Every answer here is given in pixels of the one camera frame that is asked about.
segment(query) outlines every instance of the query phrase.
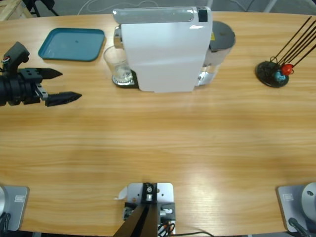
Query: label sticker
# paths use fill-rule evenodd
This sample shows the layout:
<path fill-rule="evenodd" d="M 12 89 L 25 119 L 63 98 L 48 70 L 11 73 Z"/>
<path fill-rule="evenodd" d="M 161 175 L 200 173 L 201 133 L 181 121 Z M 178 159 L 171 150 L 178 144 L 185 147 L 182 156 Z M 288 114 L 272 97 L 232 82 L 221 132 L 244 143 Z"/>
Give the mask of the label sticker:
<path fill-rule="evenodd" d="M 214 32 L 212 32 L 211 40 L 215 40 Z"/>
<path fill-rule="evenodd" d="M 15 196 L 14 202 L 24 202 L 25 196 Z"/>
<path fill-rule="evenodd" d="M 283 194 L 284 201 L 293 201 L 293 195 L 292 194 Z"/>

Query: wooden table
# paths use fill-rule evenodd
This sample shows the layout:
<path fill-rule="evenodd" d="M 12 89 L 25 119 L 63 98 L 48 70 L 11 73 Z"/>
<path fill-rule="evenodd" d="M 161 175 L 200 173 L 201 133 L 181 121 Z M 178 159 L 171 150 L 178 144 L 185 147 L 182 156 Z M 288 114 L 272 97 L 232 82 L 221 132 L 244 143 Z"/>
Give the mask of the wooden table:
<path fill-rule="evenodd" d="M 284 231 L 276 187 L 316 180 L 316 54 L 284 88 L 260 83 L 255 66 L 275 55 L 304 15 L 216 12 L 237 43 L 208 86 L 190 93 L 121 89 L 101 54 L 94 62 L 43 61 L 37 52 L 57 27 L 102 29 L 111 15 L 0 23 L 0 55 L 17 40 L 30 51 L 21 67 L 64 75 L 48 92 L 75 91 L 70 104 L 0 108 L 0 182 L 30 188 L 23 230 L 113 235 L 130 182 L 174 185 L 177 231 L 215 235 Z"/>

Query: teal tray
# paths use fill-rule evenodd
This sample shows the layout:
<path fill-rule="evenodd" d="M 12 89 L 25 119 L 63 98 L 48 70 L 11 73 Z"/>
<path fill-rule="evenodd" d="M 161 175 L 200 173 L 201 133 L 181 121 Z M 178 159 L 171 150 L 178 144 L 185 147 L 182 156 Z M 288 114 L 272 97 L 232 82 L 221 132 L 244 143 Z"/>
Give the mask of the teal tray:
<path fill-rule="evenodd" d="M 93 61 L 101 50 L 105 35 L 99 29 L 56 28 L 49 32 L 39 49 L 43 59 Z"/>

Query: glass cup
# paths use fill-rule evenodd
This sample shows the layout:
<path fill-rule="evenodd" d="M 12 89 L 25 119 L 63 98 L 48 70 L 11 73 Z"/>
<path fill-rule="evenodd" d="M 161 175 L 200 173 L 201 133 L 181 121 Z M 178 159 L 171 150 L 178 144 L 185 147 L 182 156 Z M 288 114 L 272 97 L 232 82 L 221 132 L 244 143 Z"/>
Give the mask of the glass cup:
<path fill-rule="evenodd" d="M 112 80 L 119 84 L 125 84 L 132 81 L 132 72 L 127 64 L 125 51 L 121 48 L 111 46 L 103 54 L 113 75 Z"/>

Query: blue figurine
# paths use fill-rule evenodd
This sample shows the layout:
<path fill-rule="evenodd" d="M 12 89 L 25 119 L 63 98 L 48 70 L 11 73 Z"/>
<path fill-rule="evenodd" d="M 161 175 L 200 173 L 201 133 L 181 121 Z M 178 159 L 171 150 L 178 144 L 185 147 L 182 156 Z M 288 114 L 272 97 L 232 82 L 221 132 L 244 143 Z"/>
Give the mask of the blue figurine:
<path fill-rule="evenodd" d="M 281 70 L 277 70 L 275 73 L 275 79 L 277 82 L 283 82 L 286 79 L 286 76 L 282 74 Z"/>

